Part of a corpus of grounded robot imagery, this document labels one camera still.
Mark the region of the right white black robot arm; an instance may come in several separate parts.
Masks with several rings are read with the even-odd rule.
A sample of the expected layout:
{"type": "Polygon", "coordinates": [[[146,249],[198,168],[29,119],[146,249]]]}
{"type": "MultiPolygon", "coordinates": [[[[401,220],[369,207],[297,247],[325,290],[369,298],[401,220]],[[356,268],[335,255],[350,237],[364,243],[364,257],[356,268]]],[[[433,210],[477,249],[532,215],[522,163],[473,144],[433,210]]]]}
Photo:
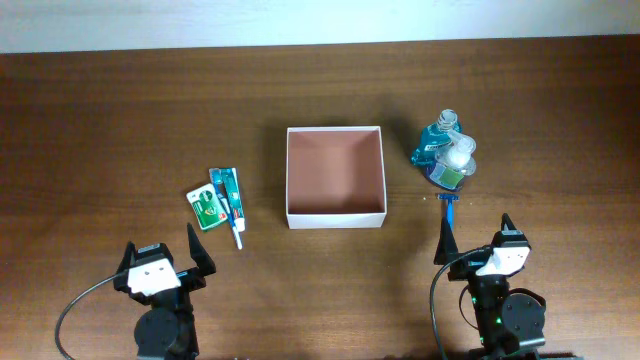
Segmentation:
{"type": "Polygon", "coordinates": [[[431,320],[435,315],[435,288],[446,274],[450,281],[465,281],[470,294],[481,346],[468,359],[537,359],[545,344],[546,300],[524,288],[512,289],[508,279],[524,269],[531,246],[510,217],[503,214],[501,229],[488,245],[461,253],[450,222],[441,221],[434,263],[440,270],[430,286],[431,320]]]}

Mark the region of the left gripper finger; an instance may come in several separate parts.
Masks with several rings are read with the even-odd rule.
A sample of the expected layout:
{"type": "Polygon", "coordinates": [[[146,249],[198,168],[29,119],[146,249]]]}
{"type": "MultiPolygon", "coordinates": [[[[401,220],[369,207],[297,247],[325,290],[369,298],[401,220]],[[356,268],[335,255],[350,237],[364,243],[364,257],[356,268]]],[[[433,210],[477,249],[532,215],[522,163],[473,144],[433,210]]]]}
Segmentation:
{"type": "Polygon", "coordinates": [[[131,266],[135,263],[136,248],[133,242],[128,242],[124,251],[123,258],[121,260],[121,272],[126,273],[131,266]]]}
{"type": "Polygon", "coordinates": [[[200,274],[202,276],[214,274],[216,272],[216,265],[201,244],[191,223],[187,224],[187,235],[190,257],[196,263],[200,274]]]}

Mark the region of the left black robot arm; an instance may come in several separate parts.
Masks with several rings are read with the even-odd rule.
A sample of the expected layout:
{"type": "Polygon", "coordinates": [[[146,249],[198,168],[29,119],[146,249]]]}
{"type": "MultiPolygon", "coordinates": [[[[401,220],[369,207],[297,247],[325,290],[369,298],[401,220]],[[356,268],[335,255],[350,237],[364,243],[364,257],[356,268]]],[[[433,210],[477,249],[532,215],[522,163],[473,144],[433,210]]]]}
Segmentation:
{"type": "Polygon", "coordinates": [[[206,287],[216,266],[193,226],[186,229],[194,267],[177,271],[164,243],[136,248],[130,242],[116,270],[114,289],[150,308],[134,329],[138,359],[194,360],[200,354],[190,294],[206,287]]]}

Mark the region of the clear pump sanitizer bottle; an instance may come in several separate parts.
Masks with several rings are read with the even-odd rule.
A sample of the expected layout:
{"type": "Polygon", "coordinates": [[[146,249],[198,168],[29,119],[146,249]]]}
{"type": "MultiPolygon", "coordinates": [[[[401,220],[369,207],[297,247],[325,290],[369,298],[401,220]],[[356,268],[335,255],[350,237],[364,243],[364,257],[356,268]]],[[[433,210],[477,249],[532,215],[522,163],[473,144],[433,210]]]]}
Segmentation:
{"type": "Polygon", "coordinates": [[[476,142],[455,130],[449,130],[447,135],[451,143],[436,151],[434,161],[425,170],[425,177],[435,186],[457,192],[476,171],[473,158],[476,142]]]}

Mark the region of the blue mouthwash bottle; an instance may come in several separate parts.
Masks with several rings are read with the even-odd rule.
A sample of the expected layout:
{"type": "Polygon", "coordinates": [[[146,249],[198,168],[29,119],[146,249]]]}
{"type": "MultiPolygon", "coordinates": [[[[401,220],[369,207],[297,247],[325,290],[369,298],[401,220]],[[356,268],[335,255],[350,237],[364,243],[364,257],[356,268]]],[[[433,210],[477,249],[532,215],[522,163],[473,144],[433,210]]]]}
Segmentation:
{"type": "Polygon", "coordinates": [[[460,132],[461,125],[454,110],[442,110],[437,120],[425,127],[420,135],[419,146],[414,150],[410,161],[414,166],[427,167],[435,159],[435,153],[451,143],[449,130],[460,132]]]}

